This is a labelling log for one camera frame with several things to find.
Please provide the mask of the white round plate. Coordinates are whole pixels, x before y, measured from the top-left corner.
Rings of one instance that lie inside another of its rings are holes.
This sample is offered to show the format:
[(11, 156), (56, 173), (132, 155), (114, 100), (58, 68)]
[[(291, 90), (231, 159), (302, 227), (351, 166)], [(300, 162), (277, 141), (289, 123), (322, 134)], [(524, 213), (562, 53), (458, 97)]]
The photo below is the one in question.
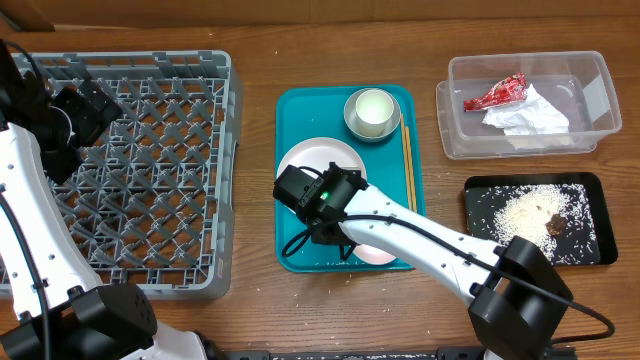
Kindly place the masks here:
[(343, 169), (359, 170), (361, 177), (367, 179), (366, 166), (360, 155), (345, 142), (329, 137), (315, 137), (293, 146), (278, 164), (276, 176), (288, 165), (307, 166), (323, 172), (330, 162)]

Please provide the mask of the pink small bowl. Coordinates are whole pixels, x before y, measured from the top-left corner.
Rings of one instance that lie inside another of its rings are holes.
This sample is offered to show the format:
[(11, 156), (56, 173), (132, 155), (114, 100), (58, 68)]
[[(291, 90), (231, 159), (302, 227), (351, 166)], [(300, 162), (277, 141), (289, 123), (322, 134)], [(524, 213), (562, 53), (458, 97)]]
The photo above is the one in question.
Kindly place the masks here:
[(385, 251), (364, 244), (357, 245), (353, 254), (361, 261), (374, 266), (386, 265), (396, 259), (395, 256)]

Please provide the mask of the white napkin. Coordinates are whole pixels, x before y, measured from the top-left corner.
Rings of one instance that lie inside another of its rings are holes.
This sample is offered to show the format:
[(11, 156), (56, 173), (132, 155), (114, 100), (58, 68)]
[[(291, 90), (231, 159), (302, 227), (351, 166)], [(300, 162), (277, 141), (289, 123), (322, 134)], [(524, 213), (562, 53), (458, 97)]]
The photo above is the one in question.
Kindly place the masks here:
[(524, 101), (489, 108), (482, 123), (501, 129), (515, 149), (573, 145), (574, 141), (567, 135), (568, 118), (533, 85), (527, 88), (526, 95)]

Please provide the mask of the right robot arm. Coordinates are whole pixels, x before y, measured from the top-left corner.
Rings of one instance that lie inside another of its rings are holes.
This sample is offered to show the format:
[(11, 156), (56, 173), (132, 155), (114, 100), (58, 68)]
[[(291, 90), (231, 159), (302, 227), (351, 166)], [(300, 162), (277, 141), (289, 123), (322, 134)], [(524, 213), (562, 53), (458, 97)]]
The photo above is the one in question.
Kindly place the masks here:
[(450, 289), (466, 305), (488, 359), (543, 359), (573, 296), (544, 253), (514, 237), (507, 246), (451, 230), (394, 202), (360, 171), (330, 163), (319, 172), (287, 166), (274, 198), (305, 230), (282, 249), (306, 242), (335, 246), (348, 259), (359, 246), (386, 252)]

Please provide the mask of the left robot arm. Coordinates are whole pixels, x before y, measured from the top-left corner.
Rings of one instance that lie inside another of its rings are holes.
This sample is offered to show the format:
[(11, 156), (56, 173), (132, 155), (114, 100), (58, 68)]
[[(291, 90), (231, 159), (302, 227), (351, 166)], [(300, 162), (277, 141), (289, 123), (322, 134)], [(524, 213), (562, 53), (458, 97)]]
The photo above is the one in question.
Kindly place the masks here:
[(106, 285), (77, 248), (50, 182), (64, 183), (121, 108), (91, 81), (52, 95), (38, 66), (20, 72), (1, 44), (1, 260), (18, 327), (12, 359), (221, 359), (197, 332), (156, 319), (134, 284)]

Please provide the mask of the red snack wrapper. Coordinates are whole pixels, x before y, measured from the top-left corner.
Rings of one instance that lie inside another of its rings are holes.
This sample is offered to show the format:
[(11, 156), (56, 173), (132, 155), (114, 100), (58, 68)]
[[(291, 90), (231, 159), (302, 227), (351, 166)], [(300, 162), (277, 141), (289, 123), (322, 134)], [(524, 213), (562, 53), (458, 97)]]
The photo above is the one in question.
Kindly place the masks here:
[(522, 72), (516, 73), (497, 82), (483, 96), (465, 100), (463, 102), (464, 111), (483, 111), (493, 107), (524, 101), (527, 98), (527, 88), (528, 83), (526, 76)]

